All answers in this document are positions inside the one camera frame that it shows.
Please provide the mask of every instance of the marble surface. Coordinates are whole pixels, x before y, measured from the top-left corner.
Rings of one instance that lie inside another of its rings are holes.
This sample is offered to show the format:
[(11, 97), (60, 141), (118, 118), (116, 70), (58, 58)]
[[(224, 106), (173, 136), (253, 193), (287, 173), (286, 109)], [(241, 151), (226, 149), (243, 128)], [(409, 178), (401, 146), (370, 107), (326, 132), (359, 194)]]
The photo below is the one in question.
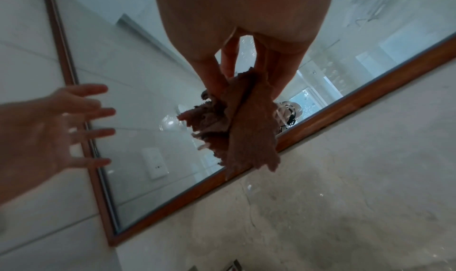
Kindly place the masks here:
[(451, 270), (456, 62), (117, 248), (124, 270)]

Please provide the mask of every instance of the skin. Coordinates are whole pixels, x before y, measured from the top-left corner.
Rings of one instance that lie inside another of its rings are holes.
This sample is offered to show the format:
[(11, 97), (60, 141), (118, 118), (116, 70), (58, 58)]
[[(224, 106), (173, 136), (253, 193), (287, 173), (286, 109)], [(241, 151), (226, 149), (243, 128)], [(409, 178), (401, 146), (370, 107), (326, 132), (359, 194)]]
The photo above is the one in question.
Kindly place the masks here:
[(66, 168), (97, 168), (103, 158), (76, 158), (70, 146), (115, 134), (112, 128), (77, 130), (86, 121), (112, 116), (89, 95), (107, 92), (102, 84), (59, 89), (50, 96), (0, 105), (0, 205), (37, 187)]
[[(331, 0), (157, 0), (171, 43), (208, 91), (220, 97), (234, 76), (239, 37), (252, 35), (254, 68), (267, 71), (276, 98), (320, 30)], [(219, 66), (215, 54), (221, 49)]]

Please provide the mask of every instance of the brown rag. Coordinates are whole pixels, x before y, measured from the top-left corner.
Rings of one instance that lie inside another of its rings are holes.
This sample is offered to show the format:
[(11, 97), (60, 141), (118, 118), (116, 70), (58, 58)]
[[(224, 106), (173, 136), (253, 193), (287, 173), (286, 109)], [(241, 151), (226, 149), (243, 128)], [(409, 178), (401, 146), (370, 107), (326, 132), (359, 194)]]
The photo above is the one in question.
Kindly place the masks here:
[(209, 145), (228, 174), (263, 165), (275, 171), (280, 163), (276, 152), (279, 124), (274, 118), (277, 105), (271, 99), (273, 88), (267, 74), (250, 68), (229, 83), (220, 100), (203, 92), (202, 99), (210, 101), (177, 118), (187, 121), (196, 132), (193, 136)]

